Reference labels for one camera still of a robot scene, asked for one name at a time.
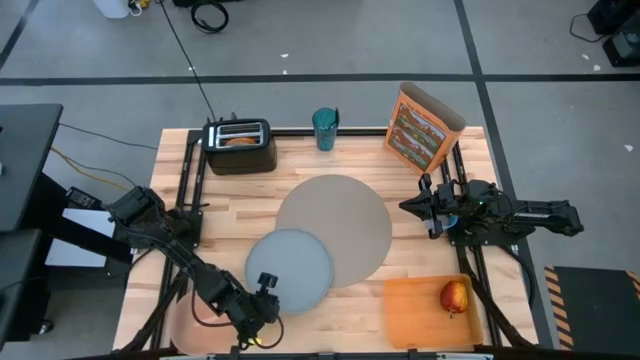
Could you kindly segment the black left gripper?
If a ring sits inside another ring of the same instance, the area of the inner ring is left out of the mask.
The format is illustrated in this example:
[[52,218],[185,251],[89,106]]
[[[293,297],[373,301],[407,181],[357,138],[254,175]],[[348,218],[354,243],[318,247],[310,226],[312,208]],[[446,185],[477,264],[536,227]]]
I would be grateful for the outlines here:
[[258,277],[260,287],[256,293],[239,286],[233,307],[233,323],[242,346],[257,344],[258,332],[264,325],[278,320],[280,302],[276,295],[269,292],[277,282],[277,276],[262,272]]

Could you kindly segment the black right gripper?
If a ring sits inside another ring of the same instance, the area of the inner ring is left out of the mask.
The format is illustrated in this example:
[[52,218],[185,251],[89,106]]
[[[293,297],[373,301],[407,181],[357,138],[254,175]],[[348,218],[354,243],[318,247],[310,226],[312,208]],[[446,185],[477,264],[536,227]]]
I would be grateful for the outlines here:
[[454,228],[460,220],[458,201],[453,182],[447,182],[431,190],[431,177],[423,174],[418,182],[420,195],[399,203],[399,208],[419,217],[427,226],[430,239],[437,239]]

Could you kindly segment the orange cereal box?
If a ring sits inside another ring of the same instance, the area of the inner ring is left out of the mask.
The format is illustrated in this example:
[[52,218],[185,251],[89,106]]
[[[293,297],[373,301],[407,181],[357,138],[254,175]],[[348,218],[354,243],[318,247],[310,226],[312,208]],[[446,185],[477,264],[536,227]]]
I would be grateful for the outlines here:
[[467,121],[412,82],[402,82],[384,146],[418,174],[431,173],[447,158]]

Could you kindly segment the pink translucent bowl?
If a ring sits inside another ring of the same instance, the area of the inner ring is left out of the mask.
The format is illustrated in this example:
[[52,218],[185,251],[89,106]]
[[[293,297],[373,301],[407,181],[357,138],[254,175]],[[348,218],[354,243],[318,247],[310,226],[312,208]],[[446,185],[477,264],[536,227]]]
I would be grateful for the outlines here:
[[170,320],[169,335],[175,347],[187,355],[228,354],[237,343],[237,332],[232,326],[205,327],[192,314],[192,305],[198,318],[207,323],[222,324],[229,321],[226,315],[216,316],[199,298],[192,302],[192,295],[182,297]]

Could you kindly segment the red yellow apple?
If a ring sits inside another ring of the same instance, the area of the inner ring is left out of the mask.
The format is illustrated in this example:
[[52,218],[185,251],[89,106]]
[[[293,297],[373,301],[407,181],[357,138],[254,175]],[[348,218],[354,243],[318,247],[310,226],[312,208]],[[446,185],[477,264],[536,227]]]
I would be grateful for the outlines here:
[[449,281],[440,293],[440,305],[453,318],[456,314],[465,313],[468,309],[466,286],[461,281]]

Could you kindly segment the grey round plate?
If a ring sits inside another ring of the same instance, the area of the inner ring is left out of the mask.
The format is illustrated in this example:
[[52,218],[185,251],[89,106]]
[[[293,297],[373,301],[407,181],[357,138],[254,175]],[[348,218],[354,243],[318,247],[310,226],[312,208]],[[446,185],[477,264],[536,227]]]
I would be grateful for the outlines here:
[[328,293],[333,281],[332,257],[315,236],[295,229],[273,231],[257,241],[246,258],[244,275],[252,292],[259,276],[277,278],[270,290],[280,311],[302,314],[313,309]]

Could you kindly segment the tan round placemat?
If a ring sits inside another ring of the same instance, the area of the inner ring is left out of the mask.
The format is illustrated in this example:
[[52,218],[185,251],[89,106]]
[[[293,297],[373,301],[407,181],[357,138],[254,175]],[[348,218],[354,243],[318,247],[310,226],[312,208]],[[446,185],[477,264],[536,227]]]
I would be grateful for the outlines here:
[[283,200],[275,228],[307,232],[332,257],[334,288],[359,283],[383,264],[392,222],[383,199],[345,175],[322,175],[296,186]]

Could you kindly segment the teal ribbed plastic cup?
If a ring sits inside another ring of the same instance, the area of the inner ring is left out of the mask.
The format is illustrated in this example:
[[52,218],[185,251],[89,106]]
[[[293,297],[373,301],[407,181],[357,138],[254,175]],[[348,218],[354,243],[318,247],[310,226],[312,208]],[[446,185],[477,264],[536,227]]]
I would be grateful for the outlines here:
[[337,136],[337,128],[330,128],[333,122],[334,109],[324,107],[318,109],[312,115],[312,125],[316,138],[317,148],[321,151],[331,151]]

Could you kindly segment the black two-slot toaster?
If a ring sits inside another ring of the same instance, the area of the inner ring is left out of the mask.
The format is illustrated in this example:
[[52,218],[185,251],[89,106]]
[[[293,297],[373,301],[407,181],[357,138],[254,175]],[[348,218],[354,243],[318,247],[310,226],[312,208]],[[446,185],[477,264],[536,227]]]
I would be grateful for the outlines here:
[[[201,148],[212,172],[219,176],[271,172],[277,167],[277,147],[265,119],[231,119],[202,128]],[[253,146],[225,146],[229,138],[250,137]]]

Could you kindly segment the white flat panel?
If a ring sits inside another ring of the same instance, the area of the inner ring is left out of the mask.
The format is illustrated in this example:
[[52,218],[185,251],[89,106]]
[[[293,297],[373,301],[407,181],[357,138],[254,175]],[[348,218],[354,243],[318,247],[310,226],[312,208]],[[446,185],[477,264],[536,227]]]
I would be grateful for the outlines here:
[[55,223],[55,237],[45,264],[52,267],[104,267],[107,258],[86,246],[113,238],[115,224],[108,221],[109,214],[100,210],[66,208],[61,217],[62,223]]

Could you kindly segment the black power supply box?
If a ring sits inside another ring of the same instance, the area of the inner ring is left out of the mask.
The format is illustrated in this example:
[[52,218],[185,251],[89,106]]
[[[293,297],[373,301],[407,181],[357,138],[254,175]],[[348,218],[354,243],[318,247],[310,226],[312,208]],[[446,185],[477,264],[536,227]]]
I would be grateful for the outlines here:
[[103,209],[102,201],[76,187],[70,187],[66,192],[66,198],[75,208],[85,210]]

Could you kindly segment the black mat with yellow stripes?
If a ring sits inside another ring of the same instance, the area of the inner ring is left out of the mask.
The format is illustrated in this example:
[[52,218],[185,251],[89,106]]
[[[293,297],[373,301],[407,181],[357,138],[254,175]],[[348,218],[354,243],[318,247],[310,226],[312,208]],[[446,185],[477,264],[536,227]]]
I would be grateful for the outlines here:
[[640,276],[547,266],[545,282],[562,350],[640,356]]

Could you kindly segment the black desk top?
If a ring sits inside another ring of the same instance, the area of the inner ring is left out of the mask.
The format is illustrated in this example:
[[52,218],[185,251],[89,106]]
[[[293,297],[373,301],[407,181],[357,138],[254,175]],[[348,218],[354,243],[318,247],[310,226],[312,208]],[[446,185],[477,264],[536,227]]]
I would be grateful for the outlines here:
[[61,104],[0,105],[0,233],[20,227],[62,111]]

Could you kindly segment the black equipment case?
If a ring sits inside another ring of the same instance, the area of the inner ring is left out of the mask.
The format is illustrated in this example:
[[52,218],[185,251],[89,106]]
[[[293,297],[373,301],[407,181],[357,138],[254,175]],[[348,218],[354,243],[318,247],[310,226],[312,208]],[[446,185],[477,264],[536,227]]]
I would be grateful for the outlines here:
[[587,19],[596,34],[610,35],[638,9],[640,0],[597,0],[587,12]]

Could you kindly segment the white container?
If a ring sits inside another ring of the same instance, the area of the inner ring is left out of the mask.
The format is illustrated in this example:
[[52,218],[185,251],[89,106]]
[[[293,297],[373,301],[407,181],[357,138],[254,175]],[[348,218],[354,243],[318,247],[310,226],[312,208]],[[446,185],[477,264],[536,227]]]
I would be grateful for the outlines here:
[[124,19],[130,14],[128,0],[92,0],[92,2],[107,19]]

